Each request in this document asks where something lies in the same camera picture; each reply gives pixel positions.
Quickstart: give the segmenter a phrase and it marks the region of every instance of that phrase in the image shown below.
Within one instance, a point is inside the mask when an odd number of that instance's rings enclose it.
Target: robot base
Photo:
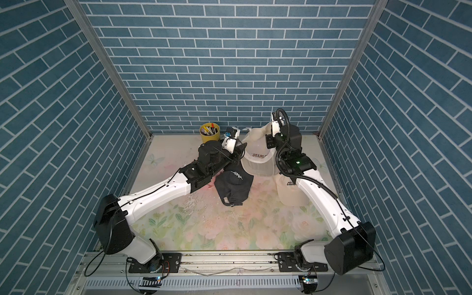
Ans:
[[[178,273],[180,267],[181,253],[158,253],[149,262],[145,264],[139,263],[136,259],[129,257],[128,263],[129,273],[162,273],[164,267],[164,275],[167,273]]]
[[[276,256],[278,257],[278,270],[280,272],[309,271],[312,267],[315,267],[317,272],[328,271],[328,265],[324,263],[301,263],[301,261],[297,259],[296,250],[295,252],[279,252]]]

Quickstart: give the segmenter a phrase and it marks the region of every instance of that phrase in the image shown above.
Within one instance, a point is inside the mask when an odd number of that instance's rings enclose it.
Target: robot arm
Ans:
[[[94,223],[105,253],[124,253],[149,271],[158,269],[162,254],[156,244],[133,232],[130,225],[162,204],[200,189],[226,165],[240,161],[247,144],[241,143],[238,135],[238,129],[229,128],[222,142],[202,144],[198,159],[156,185],[118,199],[112,194],[105,196]],[[360,222],[326,187],[314,163],[302,153],[298,127],[289,123],[282,109],[272,114],[272,134],[266,136],[266,141],[268,148],[277,149],[276,164],[280,172],[290,177],[316,205],[333,237],[329,244],[304,243],[298,264],[306,269],[304,266],[311,267],[313,262],[328,262],[342,275],[370,260],[375,242],[374,227],[369,222]]]
[[[149,271],[158,269],[162,254],[156,244],[134,232],[130,225],[162,204],[202,188],[229,163],[239,162],[247,144],[241,143],[238,136],[237,128],[228,128],[222,142],[203,143],[198,159],[173,177],[131,195],[103,197],[93,226],[105,254],[124,253]]]
[[[291,125],[283,109],[272,113],[272,134],[266,136],[267,147],[277,149],[276,165],[280,173],[290,177],[316,205],[333,237],[324,246],[324,256],[339,275],[369,261],[375,246],[375,228],[362,223],[353,215],[324,183],[315,164],[302,153],[302,136],[297,126]],[[297,264],[306,269],[313,262],[321,262],[320,244],[308,242],[295,248]]]

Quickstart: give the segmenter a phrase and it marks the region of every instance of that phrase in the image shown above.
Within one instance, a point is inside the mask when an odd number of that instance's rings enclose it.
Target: mounting plate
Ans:
[[[276,256],[278,257],[278,270],[280,272],[305,271],[297,266],[293,252],[279,252]],[[327,264],[315,262],[313,265],[317,272],[328,271]]]
[[[164,275],[169,273],[178,273],[178,269],[180,267],[180,261],[182,259],[181,253],[163,253],[164,256]],[[144,267],[142,264],[138,263],[136,260],[131,258],[128,260],[129,263],[129,273],[150,273],[149,270]],[[157,272],[155,273],[162,273],[162,266],[159,266]]]

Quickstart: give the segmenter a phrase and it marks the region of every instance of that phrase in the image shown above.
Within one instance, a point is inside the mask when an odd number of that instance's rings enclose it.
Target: yellow pen holder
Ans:
[[[207,131],[212,131],[211,128],[214,128],[216,130],[216,133],[213,134],[213,135],[206,135],[205,132]],[[205,123],[203,124],[202,126],[200,126],[200,136],[202,137],[202,141],[203,143],[209,141],[209,140],[219,140],[219,132],[220,132],[220,129],[219,129],[219,126],[218,124],[216,123]]]

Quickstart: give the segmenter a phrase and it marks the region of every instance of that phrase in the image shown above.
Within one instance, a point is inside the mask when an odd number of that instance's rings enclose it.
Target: ventilated panel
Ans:
[[[155,282],[143,281],[142,277],[129,278],[130,283],[136,286],[137,283],[153,285]],[[299,287],[298,276],[277,275],[277,276],[178,276],[166,278],[162,281],[160,290],[210,290],[222,288],[288,288]],[[88,278],[85,284],[86,289],[128,289],[126,278],[97,277]],[[141,286],[141,289],[156,289],[154,287]]]

